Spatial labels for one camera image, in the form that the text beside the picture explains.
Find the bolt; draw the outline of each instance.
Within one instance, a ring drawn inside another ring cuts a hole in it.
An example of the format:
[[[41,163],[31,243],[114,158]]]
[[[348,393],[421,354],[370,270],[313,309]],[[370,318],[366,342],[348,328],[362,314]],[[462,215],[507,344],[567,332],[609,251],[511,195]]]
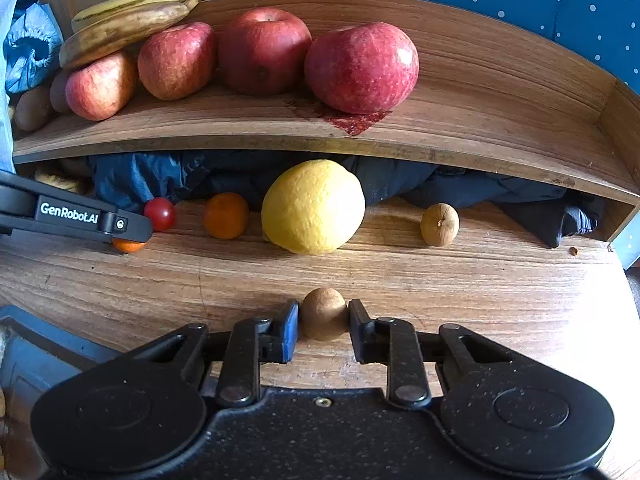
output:
[[[251,392],[244,386],[225,386],[220,392],[220,399],[231,404],[245,402],[251,398]]]
[[[394,391],[396,397],[402,402],[420,402],[427,396],[427,392],[420,386],[414,386],[413,384],[406,384],[400,386]]]
[[[328,408],[333,403],[331,399],[327,399],[326,397],[316,397],[314,399],[314,404],[319,408]]]

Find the curved wooden shelf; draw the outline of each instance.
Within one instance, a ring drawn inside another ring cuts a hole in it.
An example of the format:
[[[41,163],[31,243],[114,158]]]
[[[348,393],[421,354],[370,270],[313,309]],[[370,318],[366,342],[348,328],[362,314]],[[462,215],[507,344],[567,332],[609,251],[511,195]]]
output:
[[[616,83],[574,53],[506,23],[420,0],[209,0],[191,21],[220,28],[278,6],[314,35],[394,23],[420,53],[420,81],[385,117],[340,116],[301,91],[273,98],[213,83],[178,102],[144,91],[101,123],[54,120],[15,143],[15,161],[141,150],[253,148],[377,155],[493,171],[636,204],[640,190],[594,124]]]

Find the banana bunch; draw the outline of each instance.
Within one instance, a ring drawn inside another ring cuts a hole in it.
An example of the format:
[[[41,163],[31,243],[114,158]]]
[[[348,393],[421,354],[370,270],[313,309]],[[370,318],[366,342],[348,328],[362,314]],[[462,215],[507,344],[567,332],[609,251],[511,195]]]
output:
[[[101,4],[87,7],[81,10],[71,19],[71,29],[74,33],[88,27],[92,23],[99,22],[104,18],[113,16],[131,7],[138,7],[143,4],[158,4],[161,2],[183,2],[184,0],[107,0]]]
[[[82,10],[74,17],[78,31],[60,47],[60,66],[78,68],[165,30],[201,1],[109,0]]]

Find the wooden table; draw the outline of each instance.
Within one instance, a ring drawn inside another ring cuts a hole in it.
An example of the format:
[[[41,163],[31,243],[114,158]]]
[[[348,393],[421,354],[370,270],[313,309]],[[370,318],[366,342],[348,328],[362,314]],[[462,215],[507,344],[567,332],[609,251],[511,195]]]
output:
[[[640,475],[640,320],[606,243],[576,237],[548,250],[483,205],[461,212],[453,244],[428,248],[418,230],[422,211],[393,202],[369,208],[334,254],[295,256],[262,238],[255,214],[239,240],[207,237],[201,208],[181,204],[176,227],[135,254],[24,232],[0,238],[0,304],[124,350],[194,320],[228,330],[330,285],[360,298],[372,317],[401,317],[427,332],[456,321],[594,386],[616,413],[603,469],[617,479]],[[301,341],[292,364],[261,373],[284,386],[385,384],[385,367],[358,365],[347,335]],[[439,391],[432,371],[430,381]]]

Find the blue plastic bag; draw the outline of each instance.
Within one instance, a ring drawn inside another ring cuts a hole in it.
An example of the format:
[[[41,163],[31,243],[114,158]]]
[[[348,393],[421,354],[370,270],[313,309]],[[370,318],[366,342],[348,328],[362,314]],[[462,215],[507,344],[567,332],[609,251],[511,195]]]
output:
[[[6,91],[35,88],[58,66],[62,33],[48,5],[33,4],[11,26],[4,40]]]
[[[11,27],[14,16],[16,0],[0,0],[0,39],[4,37]],[[0,56],[0,82],[6,71],[6,58]],[[4,92],[0,92],[0,170],[15,173],[12,153],[14,151],[14,138],[11,134],[11,121],[9,119],[8,99]]]

